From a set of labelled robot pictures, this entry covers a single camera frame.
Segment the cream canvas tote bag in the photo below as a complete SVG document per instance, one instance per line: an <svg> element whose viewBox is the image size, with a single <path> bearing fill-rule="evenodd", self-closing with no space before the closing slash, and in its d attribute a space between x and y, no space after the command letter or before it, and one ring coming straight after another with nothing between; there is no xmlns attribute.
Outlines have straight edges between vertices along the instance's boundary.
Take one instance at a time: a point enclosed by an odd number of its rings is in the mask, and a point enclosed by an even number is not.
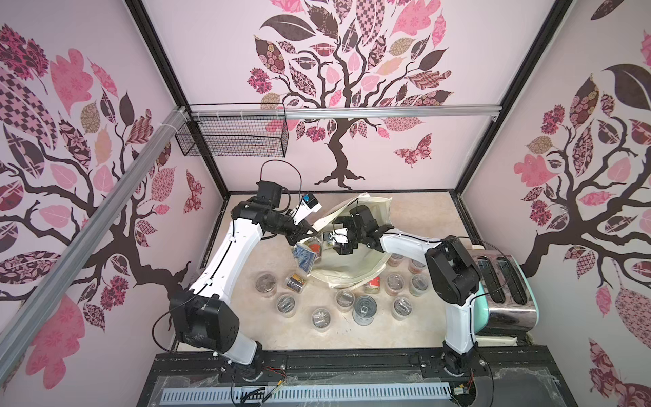
<svg viewBox="0 0 651 407"><path fill-rule="evenodd" d="M330 288L358 288L380 276L390 257L380 237L393 230L391 206L390 198L362 193L332 208L314 223L316 235L300 242L319 249L304 274Z"/></svg>

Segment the clear seed jar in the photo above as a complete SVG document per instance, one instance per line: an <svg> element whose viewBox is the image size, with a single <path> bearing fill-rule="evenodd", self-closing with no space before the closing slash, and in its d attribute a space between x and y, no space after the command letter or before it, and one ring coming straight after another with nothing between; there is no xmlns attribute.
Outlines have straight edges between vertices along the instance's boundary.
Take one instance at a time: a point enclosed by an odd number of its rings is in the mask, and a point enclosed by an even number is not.
<svg viewBox="0 0 651 407"><path fill-rule="evenodd" d="M415 297L424 295L430 287L430 281L424 274L415 274L410 279L410 294Z"/></svg>
<svg viewBox="0 0 651 407"><path fill-rule="evenodd" d="M409 318L413 313L412 302L403 296L398 296L393 301L392 315L397 321L404 321Z"/></svg>
<svg viewBox="0 0 651 407"><path fill-rule="evenodd" d="M293 295L285 293L280 295L276 300L276 311L279 315L285 318L292 318L296 314L296 310L297 300Z"/></svg>
<svg viewBox="0 0 651 407"><path fill-rule="evenodd" d="M254 287L261 297L274 297L277 292L276 276L269 272L262 273L255 280Z"/></svg>
<svg viewBox="0 0 651 407"><path fill-rule="evenodd" d="M331 312L324 307L317 308L313 311L310 321L312 328L317 332L326 332L332 325Z"/></svg>
<svg viewBox="0 0 651 407"><path fill-rule="evenodd" d="M411 260L409 261L409 264L408 264L408 271L409 271L412 275L418 275L418 274L422 273L423 271L425 271L425 269L427 269L427 265L426 265L426 264L421 263L421 262L419 262L419 261L416 261L416 260L414 260L414 259L411 259Z"/></svg>
<svg viewBox="0 0 651 407"><path fill-rule="evenodd" d="M362 327L371 325L376 317L376 313L377 303L374 298L368 295L356 298L353 308L353 318L358 325Z"/></svg>
<svg viewBox="0 0 651 407"><path fill-rule="evenodd" d="M354 308L355 300L355 294L348 289L339 290L335 296L337 308L342 313L352 310L352 308Z"/></svg>
<svg viewBox="0 0 651 407"><path fill-rule="evenodd" d="M400 254L392 254L387 264L391 267L398 267L405 258Z"/></svg>
<svg viewBox="0 0 651 407"><path fill-rule="evenodd" d="M385 279L385 291L389 296L396 297L405 289L405 280L398 273L390 273Z"/></svg>

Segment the yellow label jar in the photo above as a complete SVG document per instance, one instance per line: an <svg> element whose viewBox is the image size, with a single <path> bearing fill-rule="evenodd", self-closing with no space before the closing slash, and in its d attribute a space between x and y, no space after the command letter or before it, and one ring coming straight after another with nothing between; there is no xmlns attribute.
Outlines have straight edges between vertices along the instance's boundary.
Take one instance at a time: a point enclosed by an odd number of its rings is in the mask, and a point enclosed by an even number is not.
<svg viewBox="0 0 651 407"><path fill-rule="evenodd" d="M294 293L302 293L305 288L306 281L300 275L293 273L286 278L285 285Z"/></svg>

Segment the red label jar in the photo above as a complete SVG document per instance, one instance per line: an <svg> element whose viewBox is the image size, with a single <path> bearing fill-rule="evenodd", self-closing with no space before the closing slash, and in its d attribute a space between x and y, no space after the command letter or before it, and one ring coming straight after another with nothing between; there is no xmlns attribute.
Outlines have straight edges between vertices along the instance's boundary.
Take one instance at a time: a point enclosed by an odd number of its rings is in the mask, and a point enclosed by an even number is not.
<svg viewBox="0 0 651 407"><path fill-rule="evenodd" d="M379 276L369 280L364 285L364 293L367 295L375 295L381 291L381 278Z"/></svg>

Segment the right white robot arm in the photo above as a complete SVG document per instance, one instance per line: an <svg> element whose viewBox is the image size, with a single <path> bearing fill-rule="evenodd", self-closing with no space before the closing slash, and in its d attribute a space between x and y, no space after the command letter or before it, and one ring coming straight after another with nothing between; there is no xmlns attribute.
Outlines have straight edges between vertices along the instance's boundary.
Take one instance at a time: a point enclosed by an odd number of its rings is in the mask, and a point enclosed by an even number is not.
<svg viewBox="0 0 651 407"><path fill-rule="evenodd" d="M364 246L426 265L433 290L446 304L445 352L467 356L473 351L476 344L473 307L480 293L480 272L458 237L410 235L391 224L380 224L365 205L337 216L332 226L335 251L340 255L352 254Z"/></svg>

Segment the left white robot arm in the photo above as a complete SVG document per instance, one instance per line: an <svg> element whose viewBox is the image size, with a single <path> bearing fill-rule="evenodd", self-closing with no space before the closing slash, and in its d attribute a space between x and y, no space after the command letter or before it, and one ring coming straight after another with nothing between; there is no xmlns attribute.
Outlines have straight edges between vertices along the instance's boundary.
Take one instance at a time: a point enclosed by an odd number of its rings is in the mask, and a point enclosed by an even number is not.
<svg viewBox="0 0 651 407"><path fill-rule="evenodd" d="M180 343L208 349L239 365L254 364L261 345L240 332L240 320L230 307L237 280L264 234L283 236L293 246L313 231L306 218L321 209L315 195L307 193L295 209L278 210L284 190L260 181L256 195L233 208L225 239L203 274L172 297L170 316Z"/></svg>

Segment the mint green chrome toaster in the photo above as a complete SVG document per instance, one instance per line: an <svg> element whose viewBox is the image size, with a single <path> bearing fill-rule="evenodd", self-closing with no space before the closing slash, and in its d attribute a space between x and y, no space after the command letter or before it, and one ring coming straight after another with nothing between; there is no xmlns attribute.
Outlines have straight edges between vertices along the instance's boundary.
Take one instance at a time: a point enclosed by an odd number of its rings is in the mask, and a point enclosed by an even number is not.
<svg viewBox="0 0 651 407"><path fill-rule="evenodd" d="M482 297L473 303L476 340L481 346L523 346L539 320L539 308L515 259L497 250L471 249L479 267Z"/></svg>

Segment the aluminium rail back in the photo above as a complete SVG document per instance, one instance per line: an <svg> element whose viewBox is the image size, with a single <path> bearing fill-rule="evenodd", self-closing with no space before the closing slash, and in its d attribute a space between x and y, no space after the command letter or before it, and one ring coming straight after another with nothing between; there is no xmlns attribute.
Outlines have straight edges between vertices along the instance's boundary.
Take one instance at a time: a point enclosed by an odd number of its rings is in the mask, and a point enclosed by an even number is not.
<svg viewBox="0 0 651 407"><path fill-rule="evenodd" d="M409 107L371 107L371 108L325 108L325 109L229 109L195 110L192 117L239 119L267 117L287 120L347 119L347 118L391 118L391 117L456 117L456 116L499 116L499 105L441 105Z"/></svg>

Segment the aluminium rail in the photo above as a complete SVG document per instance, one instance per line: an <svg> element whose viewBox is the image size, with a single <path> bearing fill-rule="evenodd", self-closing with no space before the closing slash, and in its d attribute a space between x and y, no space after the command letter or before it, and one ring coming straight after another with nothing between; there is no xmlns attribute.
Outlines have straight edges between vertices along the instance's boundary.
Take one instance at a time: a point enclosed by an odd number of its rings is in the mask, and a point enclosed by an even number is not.
<svg viewBox="0 0 651 407"><path fill-rule="evenodd" d="M120 211L145 179L164 146L188 120L188 109L176 106L155 130L153 139L142 149L103 200L89 223L66 248L52 271L37 285L1 334L1 380L5 381L25 354L78 273L113 225Z"/></svg>
<svg viewBox="0 0 651 407"><path fill-rule="evenodd" d="M192 117L239 119L267 117L287 120L347 119L347 118L391 118L391 117L456 117L456 116L499 116L499 105L441 105L409 107L371 107L371 108L325 108L325 109L229 109L195 110Z"/></svg>

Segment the aluminium rail left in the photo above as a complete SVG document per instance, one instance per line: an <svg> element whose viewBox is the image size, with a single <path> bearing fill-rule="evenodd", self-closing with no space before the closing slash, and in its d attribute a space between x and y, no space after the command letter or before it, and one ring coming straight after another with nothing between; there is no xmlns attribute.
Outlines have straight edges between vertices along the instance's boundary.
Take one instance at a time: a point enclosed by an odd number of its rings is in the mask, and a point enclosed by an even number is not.
<svg viewBox="0 0 651 407"><path fill-rule="evenodd" d="M155 130L153 139L142 149L103 200L89 223L66 248L52 271L37 285L1 334L1 380L5 381L25 354L78 273L113 225L120 211L145 179L164 146L188 120L188 109L176 106Z"/></svg>

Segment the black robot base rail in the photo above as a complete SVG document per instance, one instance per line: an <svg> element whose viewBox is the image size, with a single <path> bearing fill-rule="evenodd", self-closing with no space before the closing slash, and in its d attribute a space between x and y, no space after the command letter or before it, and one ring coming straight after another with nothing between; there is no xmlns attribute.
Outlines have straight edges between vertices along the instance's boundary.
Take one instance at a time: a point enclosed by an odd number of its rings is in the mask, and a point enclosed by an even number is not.
<svg viewBox="0 0 651 407"><path fill-rule="evenodd" d="M484 348L460 376L442 366L442 349L351 349L264 351L262 371L210 354L160 354L147 377L140 406L160 406L166 388L447 383L449 400L345 402L335 405L267 406L575 406L571 391L549 350L541 345Z"/></svg>

